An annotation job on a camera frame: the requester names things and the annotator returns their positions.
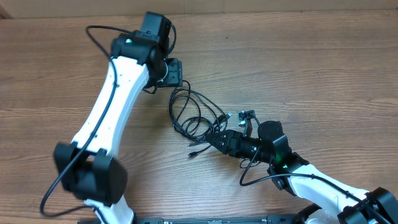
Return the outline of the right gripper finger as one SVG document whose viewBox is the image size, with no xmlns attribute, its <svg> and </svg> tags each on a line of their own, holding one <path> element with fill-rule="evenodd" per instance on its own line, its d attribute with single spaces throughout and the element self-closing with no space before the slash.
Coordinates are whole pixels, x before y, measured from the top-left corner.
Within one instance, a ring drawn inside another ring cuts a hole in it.
<svg viewBox="0 0 398 224">
<path fill-rule="evenodd" d="M 213 145 L 214 148 L 219 150 L 222 154 L 229 155 L 231 152 L 230 146 L 224 142 Z"/>
<path fill-rule="evenodd" d="M 209 133 L 205 136 L 205 141 L 212 146 L 227 146 L 233 138 L 233 130 L 227 129 L 217 133 Z"/>
</svg>

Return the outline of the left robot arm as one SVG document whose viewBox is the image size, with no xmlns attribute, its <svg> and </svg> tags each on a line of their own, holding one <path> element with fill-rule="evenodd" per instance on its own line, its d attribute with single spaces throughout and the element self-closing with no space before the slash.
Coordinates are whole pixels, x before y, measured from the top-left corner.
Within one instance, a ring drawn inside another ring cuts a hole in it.
<svg viewBox="0 0 398 224">
<path fill-rule="evenodd" d="M 118 29 L 104 54 L 109 67 L 90 115 L 70 144 L 58 143 L 53 158 L 57 184 L 92 209 L 95 223 L 133 223 L 124 191 L 127 171 L 118 161 L 119 144 L 132 107 L 142 91 L 182 86 L 182 63 L 170 58 L 176 28 L 162 14 L 147 12 L 141 28 Z"/>
</svg>

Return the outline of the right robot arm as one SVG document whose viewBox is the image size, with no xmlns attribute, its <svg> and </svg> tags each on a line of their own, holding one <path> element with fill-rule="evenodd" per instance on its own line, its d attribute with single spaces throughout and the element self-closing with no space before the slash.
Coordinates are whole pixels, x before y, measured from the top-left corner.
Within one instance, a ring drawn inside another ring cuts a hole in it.
<svg viewBox="0 0 398 224">
<path fill-rule="evenodd" d="M 311 201 L 295 223 L 397 223 L 397 199 L 390 191 L 378 187 L 369 192 L 323 174 L 292 151 L 278 121 L 261 123 L 257 133 L 257 138 L 249 138 L 225 130 L 205 139 L 222 154 L 267 163 L 266 179 L 279 190 Z"/>
</svg>

